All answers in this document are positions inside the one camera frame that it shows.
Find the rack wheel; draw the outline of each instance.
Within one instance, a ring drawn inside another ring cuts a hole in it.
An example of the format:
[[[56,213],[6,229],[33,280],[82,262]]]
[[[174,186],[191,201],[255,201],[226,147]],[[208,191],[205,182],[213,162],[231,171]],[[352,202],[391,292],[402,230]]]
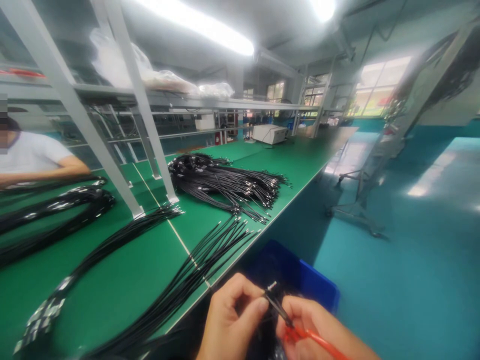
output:
[[[373,231],[372,229],[370,229],[370,234],[374,237],[374,238],[380,238],[382,236],[382,234],[380,234],[379,232],[375,232]]]

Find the blue plastic bin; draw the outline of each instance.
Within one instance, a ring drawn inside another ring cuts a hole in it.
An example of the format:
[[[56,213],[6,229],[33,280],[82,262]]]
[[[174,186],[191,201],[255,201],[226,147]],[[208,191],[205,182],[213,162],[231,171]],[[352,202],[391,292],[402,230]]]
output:
[[[291,293],[317,301],[333,315],[337,313],[340,300],[337,286],[275,240],[266,244],[246,273],[260,287],[266,288],[277,281]]]

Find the red handle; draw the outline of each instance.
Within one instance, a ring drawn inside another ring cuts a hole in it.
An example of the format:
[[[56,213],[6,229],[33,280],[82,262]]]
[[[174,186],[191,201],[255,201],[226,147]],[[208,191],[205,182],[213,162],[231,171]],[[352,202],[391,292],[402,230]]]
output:
[[[324,348],[330,355],[332,355],[335,360],[349,360],[348,357],[346,357],[335,346],[333,346],[331,343],[326,341],[320,335],[310,330],[304,331],[299,327],[286,328],[285,341],[293,340],[294,342],[297,342],[301,339],[306,339],[306,338],[311,338],[313,341],[315,341],[318,345]]]
[[[16,75],[22,75],[22,76],[30,76],[30,77],[36,77],[36,78],[44,78],[45,75],[35,72],[35,71],[29,71],[29,70],[22,70],[22,69],[16,69],[16,68],[10,68],[8,69],[12,74]]]

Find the pliers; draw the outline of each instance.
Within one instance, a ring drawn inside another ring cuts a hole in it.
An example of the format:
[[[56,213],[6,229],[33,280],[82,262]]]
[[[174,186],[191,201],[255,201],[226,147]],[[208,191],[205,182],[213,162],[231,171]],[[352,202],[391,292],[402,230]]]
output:
[[[265,293],[263,294],[263,296],[268,300],[268,302],[271,304],[273,309],[278,313],[278,315],[280,315],[282,319],[285,320],[286,331],[285,331],[285,337],[283,341],[296,343],[299,340],[310,338],[313,341],[315,341],[317,344],[319,344],[322,348],[324,348],[331,356],[333,356],[335,360],[349,360],[349,358],[346,357],[343,353],[341,353],[335,346],[333,346],[331,343],[326,341],[323,337],[321,337],[317,333],[308,329],[303,330],[302,328],[294,325],[294,322],[292,321],[292,319],[290,319],[285,309],[282,307],[280,302],[272,294],[272,289],[276,285],[277,285],[277,282],[275,281],[270,286],[268,286],[265,289]]]

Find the person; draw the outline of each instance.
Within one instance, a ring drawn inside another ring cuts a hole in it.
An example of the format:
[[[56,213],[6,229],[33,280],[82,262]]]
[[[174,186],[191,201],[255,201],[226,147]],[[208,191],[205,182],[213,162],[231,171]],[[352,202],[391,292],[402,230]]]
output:
[[[90,169],[59,141],[0,122],[0,189],[17,184],[89,175]]]
[[[213,294],[205,323],[205,330],[196,360],[245,359],[250,340],[269,302],[264,291],[245,276],[236,273]],[[240,315],[236,309],[244,309]],[[366,344],[351,333],[340,321],[315,301],[295,296],[285,296],[282,307],[295,326],[309,329],[335,346],[348,359],[376,360],[379,357]],[[285,321],[279,317],[276,335],[283,339]],[[296,343],[283,342],[288,360],[332,359],[312,339]]]

